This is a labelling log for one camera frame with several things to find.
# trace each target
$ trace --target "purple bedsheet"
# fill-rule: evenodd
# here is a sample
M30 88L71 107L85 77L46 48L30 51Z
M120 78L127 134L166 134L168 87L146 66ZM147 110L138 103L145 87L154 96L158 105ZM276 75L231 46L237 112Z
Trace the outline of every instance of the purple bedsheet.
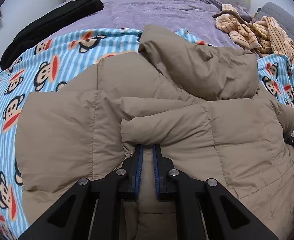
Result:
M218 47L240 48L228 34L215 27L212 15L219 9L201 0L101 0L104 9L82 18L52 34L49 38L93 28L132 28L143 30L146 24L160 25L176 32L187 30Z

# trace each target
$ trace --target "metal screw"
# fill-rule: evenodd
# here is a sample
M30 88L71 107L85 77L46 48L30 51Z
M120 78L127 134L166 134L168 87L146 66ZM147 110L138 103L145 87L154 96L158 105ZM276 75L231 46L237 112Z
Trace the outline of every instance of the metal screw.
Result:
M87 183L88 183L88 179L86 178L82 178L78 180L78 184L81 186L86 185Z
M215 179L209 179L209 180L207 181L207 184L208 184L209 186L215 187L215 186L217 185L217 180L215 180Z
M179 171L176 170L176 169L171 169L171 170L169 171L169 174L172 175L172 176L177 176L177 175L179 174Z
M125 170L125 169L118 169L118 170L116 170L116 173L117 173L119 176L122 176L122 175L125 175L126 170Z

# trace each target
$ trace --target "black towel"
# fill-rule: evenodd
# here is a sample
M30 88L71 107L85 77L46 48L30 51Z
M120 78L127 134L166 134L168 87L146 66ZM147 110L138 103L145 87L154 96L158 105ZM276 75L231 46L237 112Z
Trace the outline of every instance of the black towel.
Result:
M76 0L45 14L17 34L3 53L0 68L5 70L27 49L36 46L61 28L104 8L100 0Z

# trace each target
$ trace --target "beige puffer jacket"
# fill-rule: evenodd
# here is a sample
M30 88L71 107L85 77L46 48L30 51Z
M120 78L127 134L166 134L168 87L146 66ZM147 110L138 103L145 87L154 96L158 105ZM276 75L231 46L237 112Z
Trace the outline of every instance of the beige puffer jacket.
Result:
M294 227L294 109L258 85L248 50L196 45L147 25L135 52L105 58L59 92L30 93L16 157L35 221L77 179L103 178L146 145L127 239L176 239L173 203L157 202L151 149L199 180L216 178L280 239Z

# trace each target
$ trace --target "striped towel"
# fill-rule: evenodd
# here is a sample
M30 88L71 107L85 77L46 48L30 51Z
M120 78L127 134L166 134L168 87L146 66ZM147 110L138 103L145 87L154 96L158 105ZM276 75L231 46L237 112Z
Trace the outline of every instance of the striped towel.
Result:
M258 50L262 56L284 54L294 64L294 41L273 17L264 16L255 23L240 22L237 10L230 4L222 4L223 11L232 11L215 19L216 27L229 34L233 42L249 50Z

